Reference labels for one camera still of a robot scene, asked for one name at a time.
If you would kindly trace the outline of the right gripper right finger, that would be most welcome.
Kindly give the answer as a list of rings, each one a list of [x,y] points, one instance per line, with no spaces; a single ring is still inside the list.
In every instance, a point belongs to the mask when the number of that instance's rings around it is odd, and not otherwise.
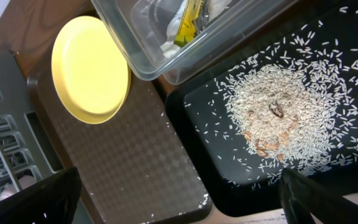
[[[334,195],[293,169],[279,181],[280,203],[288,223],[358,223],[358,205]]]

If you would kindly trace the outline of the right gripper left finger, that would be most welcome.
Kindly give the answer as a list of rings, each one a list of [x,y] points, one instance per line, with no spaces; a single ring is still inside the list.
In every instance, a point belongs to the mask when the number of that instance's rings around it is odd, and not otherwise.
[[[61,170],[0,201],[0,223],[71,223],[80,193],[78,169]]]

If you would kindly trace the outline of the pink white bowl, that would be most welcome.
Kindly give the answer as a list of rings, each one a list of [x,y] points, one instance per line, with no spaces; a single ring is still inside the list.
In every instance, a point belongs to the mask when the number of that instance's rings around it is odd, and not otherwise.
[[[36,184],[36,179],[31,175],[25,175],[19,179],[19,184],[22,190],[30,187],[31,185]],[[17,189],[13,184],[9,184],[0,194],[0,201],[9,198],[10,196],[18,193]]]

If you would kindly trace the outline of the yellow plate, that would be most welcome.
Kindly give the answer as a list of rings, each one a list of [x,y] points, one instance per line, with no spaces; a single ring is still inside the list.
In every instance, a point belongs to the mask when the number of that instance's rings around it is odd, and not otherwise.
[[[131,70],[102,20],[80,16],[66,23],[52,50],[57,95],[76,119],[100,124],[124,104]]]

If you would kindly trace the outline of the green orange snack wrapper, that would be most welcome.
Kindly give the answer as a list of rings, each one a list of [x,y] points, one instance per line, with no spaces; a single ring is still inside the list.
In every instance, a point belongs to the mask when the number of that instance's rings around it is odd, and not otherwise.
[[[208,0],[186,0],[173,43],[184,47],[200,34],[209,22]]]

